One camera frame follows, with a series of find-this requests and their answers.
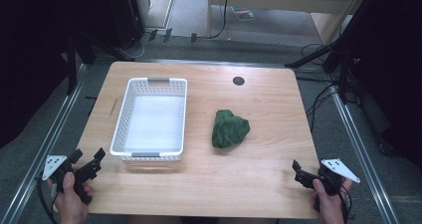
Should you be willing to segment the person's right hand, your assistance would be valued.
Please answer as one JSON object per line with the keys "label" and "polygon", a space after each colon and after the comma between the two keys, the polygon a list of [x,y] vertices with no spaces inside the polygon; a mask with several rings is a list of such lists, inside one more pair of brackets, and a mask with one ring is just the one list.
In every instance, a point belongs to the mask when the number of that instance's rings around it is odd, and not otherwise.
{"label": "person's right hand", "polygon": [[338,195],[329,196],[320,180],[314,179],[315,192],[311,195],[311,206],[316,205],[319,200],[318,218],[322,224],[345,224],[343,216],[342,201]]}

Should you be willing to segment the black metal stand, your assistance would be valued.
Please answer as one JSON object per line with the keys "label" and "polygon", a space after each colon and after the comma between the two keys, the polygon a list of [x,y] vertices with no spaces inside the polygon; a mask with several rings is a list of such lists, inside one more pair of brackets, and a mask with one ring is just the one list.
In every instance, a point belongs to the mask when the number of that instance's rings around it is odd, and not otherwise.
{"label": "black metal stand", "polygon": [[346,104],[347,72],[348,66],[352,62],[352,57],[350,54],[349,40],[345,35],[339,36],[332,43],[322,46],[320,49],[299,59],[298,61],[285,64],[285,67],[294,69],[299,68],[325,54],[327,54],[327,57],[322,63],[322,69],[325,73],[332,73],[337,67],[340,67],[338,93],[341,101]]}
{"label": "black metal stand", "polygon": [[75,50],[75,36],[71,34],[67,40],[68,90],[69,96],[77,85],[77,63]]}

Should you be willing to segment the book with red cover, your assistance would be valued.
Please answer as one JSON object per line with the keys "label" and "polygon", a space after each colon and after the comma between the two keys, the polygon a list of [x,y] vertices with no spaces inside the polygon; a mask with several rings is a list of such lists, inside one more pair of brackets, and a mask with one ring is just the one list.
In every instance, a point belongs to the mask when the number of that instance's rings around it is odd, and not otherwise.
{"label": "book with red cover", "polygon": [[243,7],[233,7],[232,8],[233,13],[238,18],[239,21],[245,22],[250,21],[254,19],[254,14],[251,10]]}

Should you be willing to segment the green cloth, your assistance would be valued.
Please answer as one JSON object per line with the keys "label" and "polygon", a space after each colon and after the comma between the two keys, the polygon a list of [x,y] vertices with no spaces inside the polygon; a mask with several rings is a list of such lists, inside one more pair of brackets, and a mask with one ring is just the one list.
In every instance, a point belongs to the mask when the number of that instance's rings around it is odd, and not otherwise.
{"label": "green cloth", "polygon": [[218,110],[212,130],[212,145],[221,149],[229,148],[240,144],[249,132],[247,119],[234,115],[230,110]]}

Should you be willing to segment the dark curtain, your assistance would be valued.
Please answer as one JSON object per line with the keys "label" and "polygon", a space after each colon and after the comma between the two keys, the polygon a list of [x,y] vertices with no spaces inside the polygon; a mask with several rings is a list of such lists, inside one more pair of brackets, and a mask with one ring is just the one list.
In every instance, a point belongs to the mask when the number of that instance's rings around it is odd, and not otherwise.
{"label": "dark curtain", "polygon": [[352,73],[381,150],[422,169],[422,0],[363,0],[349,28]]}
{"label": "dark curtain", "polygon": [[82,33],[82,7],[92,1],[0,0],[0,148],[20,135],[68,77],[71,34],[84,62],[95,59]]}

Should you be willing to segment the person's left hand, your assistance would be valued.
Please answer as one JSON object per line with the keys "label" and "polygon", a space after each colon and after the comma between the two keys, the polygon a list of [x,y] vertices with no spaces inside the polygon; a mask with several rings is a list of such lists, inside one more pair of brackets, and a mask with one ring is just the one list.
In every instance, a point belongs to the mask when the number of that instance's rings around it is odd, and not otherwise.
{"label": "person's left hand", "polygon": [[88,205],[75,192],[74,185],[74,174],[67,172],[63,179],[63,191],[54,202],[60,215],[60,224],[84,224],[88,218]]}

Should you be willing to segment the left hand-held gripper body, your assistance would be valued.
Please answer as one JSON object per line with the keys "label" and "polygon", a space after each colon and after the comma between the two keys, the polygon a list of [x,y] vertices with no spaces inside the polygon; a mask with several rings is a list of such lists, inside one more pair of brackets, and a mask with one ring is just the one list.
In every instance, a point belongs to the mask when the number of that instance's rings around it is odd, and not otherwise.
{"label": "left hand-held gripper body", "polygon": [[93,160],[84,166],[73,169],[71,159],[65,155],[49,155],[46,159],[42,174],[44,181],[50,179],[52,182],[51,196],[55,197],[63,191],[63,180],[68,172],[72,172],[75,177],[74,191],[79,195],[82,202],[90,204],[93,198],[85,191],[83,184],[89,179],[95,179],[97,172],[102,169],[102,158],[95,156]]}

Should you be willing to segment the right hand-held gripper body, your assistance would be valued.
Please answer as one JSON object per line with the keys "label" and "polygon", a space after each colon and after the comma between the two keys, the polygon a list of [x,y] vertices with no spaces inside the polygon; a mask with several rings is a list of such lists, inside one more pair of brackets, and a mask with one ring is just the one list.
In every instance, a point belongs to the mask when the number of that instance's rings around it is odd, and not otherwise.
{"label": "right hand-held gripper body", "polygon": [[321,181],[329,196],[336,195],[340,191],[343,179],[349,179],[355,183],[360,182],[360,179],[339,158],[322,159],[317,174],[302,170],[295,176],[295,181],[309,189],[314,189],[314,179]]}

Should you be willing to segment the white plastic basket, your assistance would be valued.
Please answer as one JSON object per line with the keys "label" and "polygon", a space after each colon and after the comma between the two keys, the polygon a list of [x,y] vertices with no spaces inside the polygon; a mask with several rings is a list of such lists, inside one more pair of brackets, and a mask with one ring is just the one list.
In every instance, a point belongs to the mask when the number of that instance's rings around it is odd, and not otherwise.
{"label": "white plastic basket", "polygon": [[179,161],[184,149],[188,82],[128,81],[109,151],[123,161]]}

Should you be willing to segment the black computer tower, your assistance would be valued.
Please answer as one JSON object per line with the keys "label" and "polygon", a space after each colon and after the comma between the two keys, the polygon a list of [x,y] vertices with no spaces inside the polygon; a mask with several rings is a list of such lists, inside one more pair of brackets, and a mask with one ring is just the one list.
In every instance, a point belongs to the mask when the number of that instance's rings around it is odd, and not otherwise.
{"label": "black computer tower", "polygon": [[128,47],[145,33],[150,0],[109,0],[117,30],[117,44]]}

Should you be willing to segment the metal floor rail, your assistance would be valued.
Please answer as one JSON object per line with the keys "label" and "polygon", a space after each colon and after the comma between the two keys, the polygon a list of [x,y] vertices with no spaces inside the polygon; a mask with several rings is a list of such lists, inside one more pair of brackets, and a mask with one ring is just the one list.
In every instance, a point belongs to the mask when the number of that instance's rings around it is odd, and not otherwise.
{"label": "metal floor rail", "polygon": [[36,186],[36,177],[80,94],[87,74],[77,65],[77,84],[67,95],[60,84],[35,113],[23,132],[0,150],[0,224],[17,224]]}
{"label": "metal floor rail", "polygon": [[352,147],[384,224],[399,224],[399,220],[390,198],[377,171],[375,170],[348,106],[342,102],[339,97],[339,92],[337,92],[335,88],[331,88],[331,93],[336,109],[349,136]]}

